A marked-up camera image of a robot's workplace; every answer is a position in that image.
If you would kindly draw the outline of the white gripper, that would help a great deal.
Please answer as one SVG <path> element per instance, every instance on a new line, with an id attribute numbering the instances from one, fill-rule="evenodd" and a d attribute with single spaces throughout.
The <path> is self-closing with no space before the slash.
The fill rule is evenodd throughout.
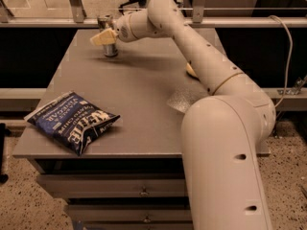
<path id="1" fill-rule="evenodd" d="M 157 30 L 150 21 L 146 10 L 122 15 L 115 22 L 115 31 L 111 28 L 104 29 L 92 36 L 90 42 L 95 46 L 101 46 L 114 44 L 117 36 L 124 42 L 132 42 L 157 35 Z"/>

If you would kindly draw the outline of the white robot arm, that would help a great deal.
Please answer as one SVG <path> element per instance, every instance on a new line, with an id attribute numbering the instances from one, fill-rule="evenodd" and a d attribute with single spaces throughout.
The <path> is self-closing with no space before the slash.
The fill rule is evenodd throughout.
<path id="1" fill-rule="evenodd" d="M 182 160 L 194 230 L 273 230 L 256 152 L 275 124 L 272 99 L 186 22 L 173 0 L 119 18 L 94 45 L 170 37 L 207 97 L 185 112 Z"/>

